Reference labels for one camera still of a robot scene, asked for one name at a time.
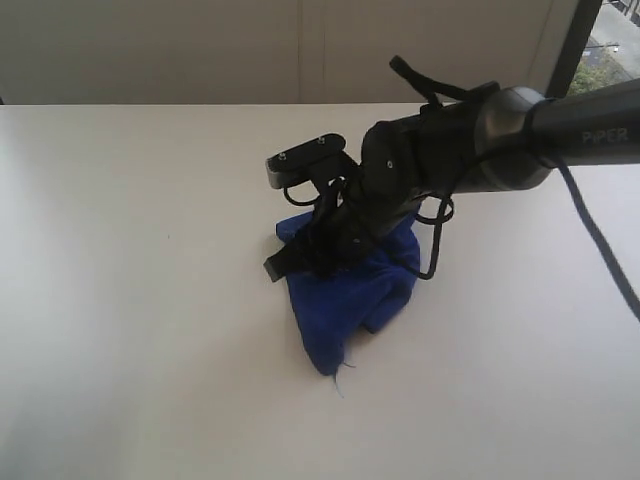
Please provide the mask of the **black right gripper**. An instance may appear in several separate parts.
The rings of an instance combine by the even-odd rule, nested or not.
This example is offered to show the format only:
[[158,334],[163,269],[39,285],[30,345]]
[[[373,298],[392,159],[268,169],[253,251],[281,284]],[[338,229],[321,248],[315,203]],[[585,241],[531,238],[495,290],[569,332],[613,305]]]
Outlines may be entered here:
[[352,267],[415,214],[425,194],[416,119],[379,121],[363,137],[357,170],[336,179],[314,204],[311,220],[263,266],[272,282]]

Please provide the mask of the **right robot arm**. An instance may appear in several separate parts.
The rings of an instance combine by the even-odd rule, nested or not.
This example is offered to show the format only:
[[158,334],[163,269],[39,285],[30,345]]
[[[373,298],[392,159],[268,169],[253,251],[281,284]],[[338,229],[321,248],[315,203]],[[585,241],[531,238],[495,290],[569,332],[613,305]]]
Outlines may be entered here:
[[309,223],[266,259],[272,280],[360,263],[427,198],[529,190],[560,165],[637,163],[639,84],[561,99],[488,84],[460,102],[377,122],[358,159],[345,146],[330,133],[267,160],[273,188],[311,182],[318,192]]

